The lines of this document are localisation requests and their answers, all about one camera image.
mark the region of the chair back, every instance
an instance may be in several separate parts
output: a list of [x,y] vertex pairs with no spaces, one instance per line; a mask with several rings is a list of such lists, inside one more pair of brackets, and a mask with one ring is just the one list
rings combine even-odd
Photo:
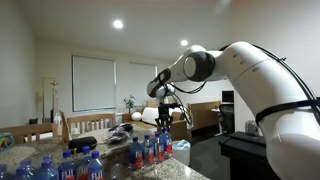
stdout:
[[92,130],[108,128],[108,120],[110,121],[111,127],[116,125],[114,113],[70,117],[67,119],[67,123],[69,131],[71,130],[71,127],[76,127],[80,133],[85,133]]
[[221,126],[228,133],[233,133],[234,130],[234,104],[221,104],[219,106],[221,113]]
[[15,126],[8,128],[1,128],[0,133],[12,133],[15,143],[31,142],[35,136],[35,140],[40,140],[40,135],[44,133],[51,133],[52,137],[58,137],[58,128],[54,123],[47,124],[30,124],[24,126]]

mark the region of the white wall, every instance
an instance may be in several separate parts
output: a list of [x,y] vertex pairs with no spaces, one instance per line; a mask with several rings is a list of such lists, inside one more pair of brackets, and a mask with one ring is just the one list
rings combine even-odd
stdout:
[[[84,113],[72,112],[72,54],[108,58],[116,61],[116,103],[117,111],[124,109],[123,99],[129,97],[130,83],[128,74],[129,62],[139,62],[154,64],[158,66],[158,71],[162,70],[171,62],[150,59],[144,57],[137,57],[133,55],[125,55],[116,52],[109,52],[107,50],[82,47],[73,44],[54,42],[52,40],[37,38],[36,39],[36,64],[37,64],[37,94],[39,101],[37,103],[38,117],[42,118],[43,101],[42,101],[42,81],[44,77],[54,77],[59,85],[58,89],[58,105],[59,109],[64,111],[66,117],[71,117]],[[141,86],[143,91],[146,91],[146,86]]]
[[15,1],[0,1],[0,128],[34,117],[34,37]]
[[[240,0],[233,1],[231,24],[233,41],[259,45],[290,65],[320,95],[320,1]],[[254,119],[236,94],[236,130],[244,131],[245,121]]]

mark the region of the recessed ceiling light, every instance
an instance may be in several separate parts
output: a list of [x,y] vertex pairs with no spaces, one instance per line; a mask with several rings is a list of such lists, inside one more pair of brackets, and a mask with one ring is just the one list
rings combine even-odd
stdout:
[[181,45],[182,45],[182,46],[186,46],[187,44],[188,44],[188,41],[187,41],[187,40],[182,40],[182,41],[181,41]]
[[120,20],[113,21],[113,26],[117,29],[121,29],[123,27],[123,23]]

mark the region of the kitchen counter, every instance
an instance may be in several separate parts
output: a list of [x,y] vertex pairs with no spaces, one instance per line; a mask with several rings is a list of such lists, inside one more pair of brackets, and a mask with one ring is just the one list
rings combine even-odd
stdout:
[[[142,168],[139,171],[132,172],[127,167],[129,166],[129,144],[132,142],[133,136],[138,136],[141,142],[145,134],[151,134],[149,130],[134,126],[130,138],[127,142],[121,144],[110,145],[105,139],[108,136],[108,130],[90,131],[75,137],[81,138],[86,136],[94,136],[97,139],[98,145],[95,150],[98,150],[101,155],[101,160],[105,165],[107,176],[110,174],[110,168],[116,163],[123,166],[123,175],[126,179],[208,179],[183,163],[174,158],[170,158],[161,164],[155,164],[150,167]],[[32,143],[18,144],[12,149],[0,154],[0,163],[8,165],[8,171],[14,172],[19,162],[25,158],[31,158],[33,166],[39,167],[42,157],[47,154],[52,154],[54,162],[58,164],[62,161],[62,152],[67,147],[62,145],[61,138],[45,139],[34,141]],[[75,159],[80,158],[81,153],[74,155]]]

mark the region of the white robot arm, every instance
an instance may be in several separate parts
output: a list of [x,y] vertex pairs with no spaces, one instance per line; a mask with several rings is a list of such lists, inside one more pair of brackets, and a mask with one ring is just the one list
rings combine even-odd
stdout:
[[223,51],[192,46],[148,84],[147,93],[159,98],[157,90],[171,82],[228,79],[256,117],[275,173],[319,179],[319,100],[280,64],[246,42]]

